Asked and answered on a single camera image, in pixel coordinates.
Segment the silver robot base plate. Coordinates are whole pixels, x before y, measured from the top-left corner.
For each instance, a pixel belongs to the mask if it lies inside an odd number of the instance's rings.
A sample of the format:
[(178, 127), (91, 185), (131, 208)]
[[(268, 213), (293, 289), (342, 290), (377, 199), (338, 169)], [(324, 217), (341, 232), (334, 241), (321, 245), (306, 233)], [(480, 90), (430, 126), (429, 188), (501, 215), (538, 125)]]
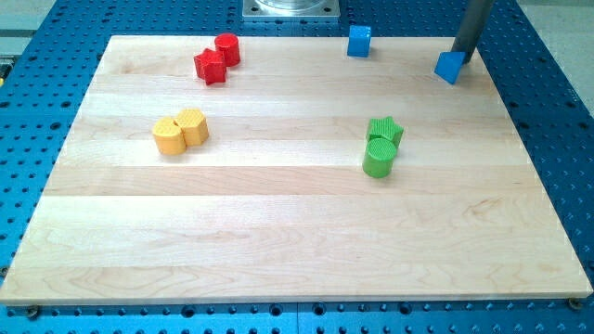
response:
[(243, 0), (242, 16), (268, 18), (338, 18), (339, 0)]

